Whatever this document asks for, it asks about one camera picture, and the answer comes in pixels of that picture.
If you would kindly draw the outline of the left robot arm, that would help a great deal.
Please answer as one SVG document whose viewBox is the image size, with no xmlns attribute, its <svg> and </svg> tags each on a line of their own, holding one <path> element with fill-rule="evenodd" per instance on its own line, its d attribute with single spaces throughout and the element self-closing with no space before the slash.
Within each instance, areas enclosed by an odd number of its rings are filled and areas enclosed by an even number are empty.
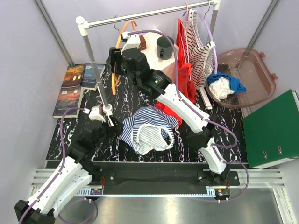
<svg viewBox="0 0 299 224">
<path fill-rule="evenodd" d="M 72 140 L 63 159 L 43 186 L 28 200 L 19 200 L 14 210 L 21 224 L 53 224 L 62 208 L 88 184 L 103 183 L 101 167 L 91 161 L 97 144 L 123 132 L 123 124 L 111 117 L 90 120 Z"/>
</svg>

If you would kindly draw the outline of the blue striped tank top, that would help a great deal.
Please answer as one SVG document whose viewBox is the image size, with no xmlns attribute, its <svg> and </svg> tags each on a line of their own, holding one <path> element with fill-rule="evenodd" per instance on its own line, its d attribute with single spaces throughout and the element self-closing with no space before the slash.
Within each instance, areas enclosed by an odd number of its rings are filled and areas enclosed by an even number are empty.
<svg viewBox="0 0 299 224">
<path fill-rule="evenodd" d="M 171 149 L 175 142 L 173 129 L 179 125 L 179 121 L 150 105 L 138 109 L 123 121 L 123 125 L 120 139 L 138 154 L 145 155 L 151 150 Z"/>
</svg>

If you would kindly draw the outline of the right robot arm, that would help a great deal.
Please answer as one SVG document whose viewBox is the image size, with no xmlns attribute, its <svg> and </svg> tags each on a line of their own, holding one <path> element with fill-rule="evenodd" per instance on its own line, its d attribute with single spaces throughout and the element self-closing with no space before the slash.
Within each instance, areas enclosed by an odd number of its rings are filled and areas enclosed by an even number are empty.
<svg viewBox="0 0 299 224">
<path fill-rule="evenodd" d="M 146 55 L 138 48 L 111 47 L 106 63 L 110 72 L 126 75 L 138 90 L 169 107 L 189 126 L 186 141 L 205 157 L 210 169 L 208 181 L 218 185 L 228 181 L 230 168 L 211 134 L 217 120 L 215 116 L 210 117 L 196 107 L 162 71 L 150 68 Z"/>
</svg>

